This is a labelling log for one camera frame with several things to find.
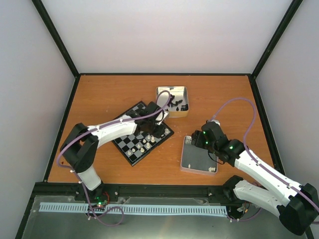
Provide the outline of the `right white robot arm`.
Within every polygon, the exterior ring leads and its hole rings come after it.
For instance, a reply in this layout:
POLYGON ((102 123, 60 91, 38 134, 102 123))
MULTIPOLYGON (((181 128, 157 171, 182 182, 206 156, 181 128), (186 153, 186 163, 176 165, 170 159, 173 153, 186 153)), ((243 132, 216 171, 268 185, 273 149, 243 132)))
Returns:
POLYGON ((229 179, 229 198, 248 201, 276 216, 281 224, 295 235, 301 236, 312 224, 317 224, 319 197, 317 189, 289 179, 265 163, 243 142, 229 140, 219 122, 208 121, 191 135, 191 144, 213 153, 254 178, 255 186, 240 177, 229 179))

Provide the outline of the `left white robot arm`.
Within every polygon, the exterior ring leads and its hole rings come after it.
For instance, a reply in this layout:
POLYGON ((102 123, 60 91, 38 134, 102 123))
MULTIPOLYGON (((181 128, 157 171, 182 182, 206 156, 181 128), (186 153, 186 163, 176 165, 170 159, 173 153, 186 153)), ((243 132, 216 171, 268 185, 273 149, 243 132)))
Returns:
POLYGON ((156 103, 150 102, 144 109, 130 110, 115 120, 85 126, 76 124, 57 156, 60 167, 69 168, 80 184, 86 187, 86 194, 92 200, 103 197, 104 188, 93 164, 96 151, 104 144, 117 138, 145 132, 153 137, 165 134, 164 120, 169 112, 156 103))

